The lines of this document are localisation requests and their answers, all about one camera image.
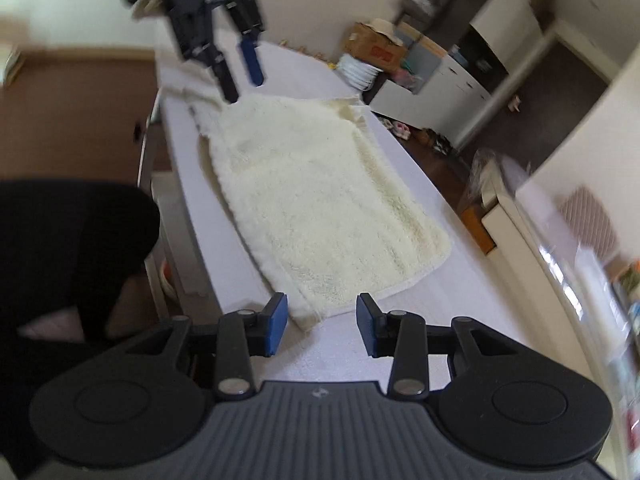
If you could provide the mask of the white and grey cabinet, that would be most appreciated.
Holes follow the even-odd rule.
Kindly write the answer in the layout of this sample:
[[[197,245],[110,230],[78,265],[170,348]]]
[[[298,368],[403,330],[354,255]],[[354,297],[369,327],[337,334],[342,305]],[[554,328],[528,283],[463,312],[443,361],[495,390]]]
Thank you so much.
[[[529,0],[488,0],[420,90],[386,81],[371,110],[431,128],[458,148],[541,41]]]

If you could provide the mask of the white plastic bucket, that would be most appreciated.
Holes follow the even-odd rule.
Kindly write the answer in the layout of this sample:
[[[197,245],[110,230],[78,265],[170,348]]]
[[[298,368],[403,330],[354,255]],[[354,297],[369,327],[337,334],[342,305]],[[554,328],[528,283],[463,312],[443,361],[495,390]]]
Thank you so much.
[[[370,90],[376,77],[382,73],[380,68],[357,60],[347,53],[342,54],[335,69],[346,84],[360,92]]]

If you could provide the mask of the cardboard box with red label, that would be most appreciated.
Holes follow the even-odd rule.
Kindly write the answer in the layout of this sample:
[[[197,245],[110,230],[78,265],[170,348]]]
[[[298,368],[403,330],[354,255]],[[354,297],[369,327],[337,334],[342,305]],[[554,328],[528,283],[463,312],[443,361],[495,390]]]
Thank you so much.
[[[396,44],[370,26],[355,22],[345,32],[342,51],[356,60],[368,63],[383,72],[393,73],[407,53],[403,44]]]

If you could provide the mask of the straw hat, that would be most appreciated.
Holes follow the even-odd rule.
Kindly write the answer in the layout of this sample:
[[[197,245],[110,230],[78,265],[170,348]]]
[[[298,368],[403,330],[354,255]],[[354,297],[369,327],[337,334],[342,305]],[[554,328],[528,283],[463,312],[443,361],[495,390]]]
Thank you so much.
[[[374,18],[367,26],[374,30],[377,34],[384,36],[394,44],[402,46],[404,43],[396,36],[396,26],[382,18]]]

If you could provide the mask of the dark brown door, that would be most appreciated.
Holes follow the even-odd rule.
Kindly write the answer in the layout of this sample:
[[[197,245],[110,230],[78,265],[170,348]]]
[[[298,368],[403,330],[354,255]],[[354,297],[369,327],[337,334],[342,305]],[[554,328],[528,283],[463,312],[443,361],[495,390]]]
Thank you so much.
[[[481,148],[536,171],[582,121],[608,83],[581,58],[556,42],[462,148],[469,164]]]

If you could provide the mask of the cream terry towel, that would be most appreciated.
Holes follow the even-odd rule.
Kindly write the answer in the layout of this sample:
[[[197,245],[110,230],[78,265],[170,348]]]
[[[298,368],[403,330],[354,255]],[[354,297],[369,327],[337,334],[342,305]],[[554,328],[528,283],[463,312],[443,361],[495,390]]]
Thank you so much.
[[[360,292],[402,292],[448,258],[448,233],[387,160],[354,98],[184,90],[242,240],[302,330]]]

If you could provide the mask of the shoes on floor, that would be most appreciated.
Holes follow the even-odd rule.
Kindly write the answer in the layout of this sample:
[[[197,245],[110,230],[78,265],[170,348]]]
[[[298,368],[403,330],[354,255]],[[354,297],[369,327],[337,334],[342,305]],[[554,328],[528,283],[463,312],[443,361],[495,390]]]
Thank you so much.
[[[414,128],[405,122],[378,113],[375,113],[375,117],[396,139],[401,141],[415,140],[420,145],[431,148],[442,157],[450,157],[454,152],[454,148],[446,136],[442,136],[431,128]]]

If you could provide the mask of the cream dining table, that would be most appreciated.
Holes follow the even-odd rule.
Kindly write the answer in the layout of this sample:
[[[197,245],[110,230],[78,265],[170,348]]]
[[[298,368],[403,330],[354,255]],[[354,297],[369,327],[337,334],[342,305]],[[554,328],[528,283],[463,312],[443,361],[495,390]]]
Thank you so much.
[[[639,348],[596,251],[512,159],[486,160],[476,189],[496,245],[489,257],[541,353],[590,377],[611,400],[613,426],[600,464],[617,479],[638,478]]]

